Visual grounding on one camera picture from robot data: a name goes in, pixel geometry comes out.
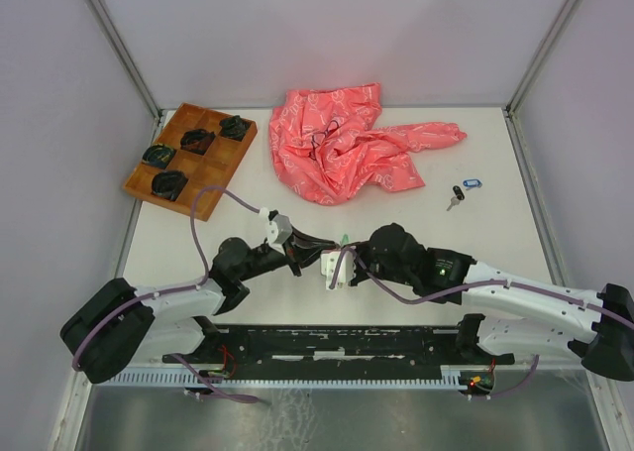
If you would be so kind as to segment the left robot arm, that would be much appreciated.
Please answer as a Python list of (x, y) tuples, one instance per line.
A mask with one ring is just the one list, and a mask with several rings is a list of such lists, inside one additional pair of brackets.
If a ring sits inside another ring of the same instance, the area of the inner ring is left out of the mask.
[(106, 282), (61, 327), (71, 367), (92, 384), (105, 383), (135, 362), (172, 353), (207, 362), (219, 350), (218, 336), (206, 329), (212, 317), (234, 310), (249, 295), (247, 280), (289, 268), (295, 276), (337, 248), (332, 240), (298, 230), (280, 244), (251, 247), (224, 240), (207, 277), (163, 287), (134, 287), (123, 278)]

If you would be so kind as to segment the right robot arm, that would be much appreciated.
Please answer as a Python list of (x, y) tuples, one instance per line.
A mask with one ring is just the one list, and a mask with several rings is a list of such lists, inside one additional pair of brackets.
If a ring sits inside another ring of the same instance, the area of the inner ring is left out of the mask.
[(633, 379), (633, 298), (623, 286), (601, 290), (536, 282), (453, 250), (426, 248), (391, 223), (346, 249), (356, 270), (350, 280), (412, 289), (410, 304), (454, 303), (500, 312), (458, 334), (456, 354), (476, 363), (487, 354), (577, 359), (607, 379)]

